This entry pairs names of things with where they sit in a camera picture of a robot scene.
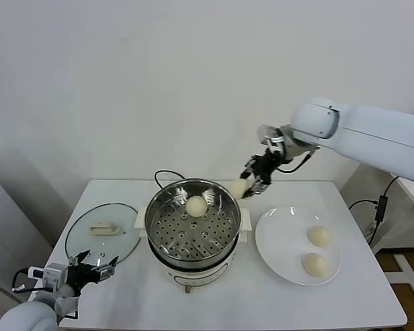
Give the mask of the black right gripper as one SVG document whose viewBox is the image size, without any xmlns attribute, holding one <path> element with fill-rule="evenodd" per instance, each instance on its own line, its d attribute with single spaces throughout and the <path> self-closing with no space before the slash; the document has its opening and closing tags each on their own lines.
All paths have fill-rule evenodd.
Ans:
<svg viewBox="0 0 414 331">
<path fill-rule="evenodd" d="M 279 156 L 272 153 L 253 155 L 244 165 L 241 179 L 247 179 L 253 174 L 254 179 L 246 180 L 246 190 L 243 198 L 247 199 L 263 193 L 271 183 L 271 174 L 279 167 Z"/>
</svg>

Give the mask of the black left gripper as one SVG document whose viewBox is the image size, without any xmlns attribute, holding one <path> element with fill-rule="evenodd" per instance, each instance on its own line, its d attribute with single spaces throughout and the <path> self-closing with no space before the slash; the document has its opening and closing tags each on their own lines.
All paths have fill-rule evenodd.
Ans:
<svg viewBox="0 0 414 331">
<path fill-rule="evenodd" d="M 115 268 L 118 262 L 118 256 L 114 257 L 110 262 L 104 265 L 95 267 L 81 263 L 88 255 L 90 251 L 86 250 L 80 252 L 74 257 L 68 258 L 68 276 L 66 284 L 69 285 L 75 295 L 80 295 L 81 290 L 88 283 L 98 283 L 100 279 L 108 279 L 115 273 Z"/>
</svg>

